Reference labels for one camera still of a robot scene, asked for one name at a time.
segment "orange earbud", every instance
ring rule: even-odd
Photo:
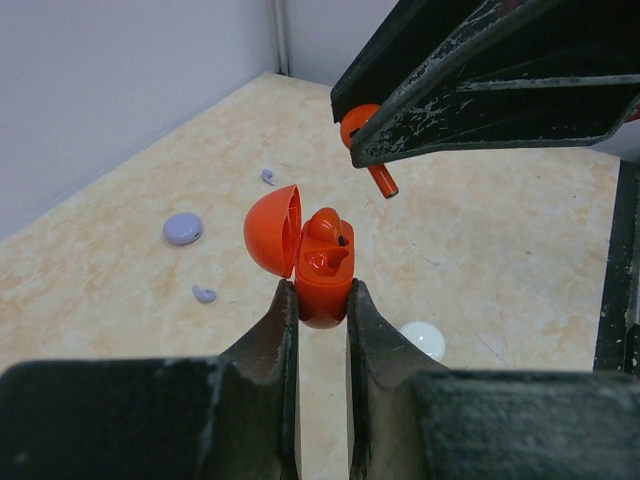
[[[340,217],[333,208],[324,207],[318,210],[309,220],[307,233],[316,240],[340,247],[345,246]]]
[[[358,133],[364,124],[367,123],[379,109],[380,105],[370,103],[360,105],[350,110],[344,116],[340,124],[340,138],[345,147],[351,149],[351,139],[353,136]],[[389,173],[389,170],[387,170],[384,164],[373,165],[368,167],[368,170],[376,182],[376,185],[378,185],[380,192],[384,195],[384,198],[391,198],[398,194],[400,191],[398,185],[396,185],[391,173]]]

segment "lavender earbud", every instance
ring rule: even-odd
[[[268,183],[272,187],[276,184],[275,180],[273,179],[273,172],[268,168],[264,168],[262,170],[262,181]]]
[[[197,285],[194,285],[191,291],[200,303],[211,303],[218,297],[213,290],[209,290],[208,288],[201,289]]]

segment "white wall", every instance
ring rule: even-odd
[[[4,0],[0,238],[265,70],[266,0]]]
[[[288,0],[294,77],[333,86],[397,3],[396,0]],[[640,157],[640,120],[596,150]]]

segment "orange earbud case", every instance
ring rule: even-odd
[[[280,188],[251,207],[244,241],[268,272],[289,278],[295,268],[300,320],[325,329],[344,319],[355,270],[354,232],[333,208],[318,210],[303,226],[298,187]]]

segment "open case lid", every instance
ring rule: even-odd
[[[289,278],[302,230],[297,185],[280,188],[258,200],[244,220],[244,243],[251,258],[274,275]]]

